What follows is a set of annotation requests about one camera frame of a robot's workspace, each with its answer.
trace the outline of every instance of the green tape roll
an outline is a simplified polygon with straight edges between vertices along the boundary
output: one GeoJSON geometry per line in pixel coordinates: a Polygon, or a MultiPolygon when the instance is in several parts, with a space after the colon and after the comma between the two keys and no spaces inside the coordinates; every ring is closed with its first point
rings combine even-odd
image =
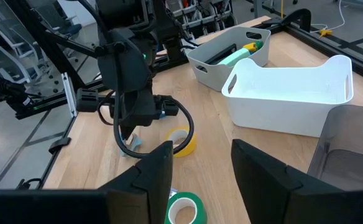
{"type": "Polygon", "coordinates": [[[165,224],[176,224],[176,214],[185,207],[195,208],[195,215],[190,224],[206,224],[208,217],[204,203],[197,195],[190,192],[179,192],[169,199],[165,224]]]}

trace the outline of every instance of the black cable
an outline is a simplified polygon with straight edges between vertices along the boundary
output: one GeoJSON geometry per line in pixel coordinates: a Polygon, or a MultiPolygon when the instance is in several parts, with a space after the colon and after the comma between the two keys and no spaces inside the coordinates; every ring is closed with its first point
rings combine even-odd
{"type": "Polygon", "coordinates": [[[185,36],[183,36],[183,39],[187,42],[187,43],[189,43],[189,44],[191,44],[191,45],[194,45],[195,47],[199,47],[201,44],[196,44],[196,43],[194,43],[194,42],[191,42],[191,41],[189,41],[188,39],[187,39],[187,37],[185,37],[185,36]]]}
{"type": "MultiPolygon", "coordinates": [[[[114,111],[114,137],[115,137],[115,141],[117,142],[119,148],[128,156],[134,157],[134,158],[138,158],[141,159],[143,157],[145,157],[146,155],[148,155],[148,153],[139,153],[139,152],[134,152],[129,150],[123,143],[122,139],[121,139],[121,135],[119,134],[119,122],[118,122],[118,118],[119,117],[119,111],[117,110],[117,108],[119,107],[119,102],[120,100],[120,96],[118,94],[115,95],[115,111],[114,111]]],[[[180,110],[184,113],[184,115],[187,118],[188,121],[188,125],[190,127],[190,130],[188,132],[188,135],[186,137],[186,139],[184,139],[184,141],[178,145],[175,149],[173,149],[173,153],[176,154],[178,152],[180,152],[182,149],[184,149],[188,143],[190,143],[193,134],[194,134],[194,121],[193,118],[191,117],[191,115],[189,114],[189,112],[187,111],[187,109],[177,100],[173,99],[172,97],[166,97],[164,96],[164,100],[169,100],[172,101],[173,103],[175,103],[180,110]]]]}
{"type": "Polygon", "coordinates": [[[35,182],[35,181],[41,183],[42,180],[40,178],[33,178],[33,179],[27,180],[27,182],[25,182],[25,184],[29,184],[29,183],[35,182]]]}
{"type": "Polygon", "coordinates": [[[198,9],[201,13],[204,13],[203,11],[205,10],[206,12],[208,12],[208,16],[210,16],[210,15],[211,15],[211,12],[209,12],[209,10],[205,9],[205,8],[201,5],[201,2],[200,2],[200,1],[198,1],[196,8],[197,8],[197,9],[198,9]]]}
{"type": "Polygon", "coordinates": [[[182,48],[191,49],[191,50],[196,49],[195,47],[188,46],[188,45],[183,45],[182,48]]]}
{"type": "Polygon", "coordinates": [[[103,115],[101,114],[100,108],[101,106],[103,106],[105,103],[108,102],[108,100],[110,99],[111,95],[114,93],[115,91],[110,91],[106,97],[104,97],[104,99],[99,103],[99,105],[97,105],[97,113],[99,114],[99,118],[101,120],[101,122],[103,122],[104,124],[107,124],[109,126],[113,125],[110,122],[106,121],[105,118],[103,117],[103,115]]]}

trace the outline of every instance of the small blue object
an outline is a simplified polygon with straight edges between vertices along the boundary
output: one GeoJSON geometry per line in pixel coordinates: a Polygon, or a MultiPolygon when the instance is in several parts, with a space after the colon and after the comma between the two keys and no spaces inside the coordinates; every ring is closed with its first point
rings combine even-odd
{"type": "MultiPolygon", "coordinates": [[[[142,143],[143,142],[142,142],[141,138],[139,138],[136,134],[132,134],[132,142],[130,145],[127,145],[126,141],[124,141],[125,146],[130,151],[133,151],[133,152],[136,152],[137,147],[139,147],[142,143]]],[[[126,157],[127,154],[125,154],[125,152],[121,150],[121,156],[126,157]]]]}

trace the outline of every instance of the plastic container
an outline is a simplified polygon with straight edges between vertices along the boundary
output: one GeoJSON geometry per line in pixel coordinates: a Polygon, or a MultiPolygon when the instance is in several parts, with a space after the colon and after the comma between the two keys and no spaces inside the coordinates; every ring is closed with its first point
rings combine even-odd
{"type": "Polygon", "coordinates": [[[244,45],[257,41],[257,39],[248,38],[247,34],[249,33],[260,34],[259,40],[264,43],[263,47],[250,55],[249,58],[258,66],[266,65],[269,60],[271,32],[265,29],[233,27],[187,54],[196,79],[216,91],[221,91],[233,67],[208,65],[205,62],[232,44],[236,44],[237,49],[241,49],[244,45]]]}
{"type": "Polygon", "coordinates": [[[363,107],[329,112],[308,174],[342,190],[363,190],[363,107]]]}
{"type": "Polygon", "coordinates": [[[238,126],[319,137],[330,109],[353,98],[351,60],[337,55],[314,68],[261,68],[245,58],[222,94],[238,126]]]}

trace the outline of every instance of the tape roll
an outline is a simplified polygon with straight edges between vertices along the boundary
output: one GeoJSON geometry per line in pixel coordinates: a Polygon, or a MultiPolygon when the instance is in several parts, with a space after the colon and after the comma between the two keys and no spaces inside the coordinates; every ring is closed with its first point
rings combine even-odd
{"type": "MultiPolygon", "coordinates": [[[[187,138],[189,130],[190,130],[189,127],[174,128],[170,132],[168,132],[166,139],[168,141],[173,141],[173,144],[175,144],[175,142],[177,140],[187,138]]],[[[195,133],[193,133],[193,137],[192,137],[190,143],[188,143],[188,145],[184,149],[182,149],[180,152],[176,153],[175,157],[187,156],[194,151],[195,147],[196,147],[196,135],[195,135],[195,133]]]]}
{"type": "Polygon", "coordinates": [[[179,192],[168,201],[165,224],[176,224],[176,214],[185,207],[193,207],[195,215],[190,224],[206,224],[208,217],[201,199],[190,192],[179,192]]]}

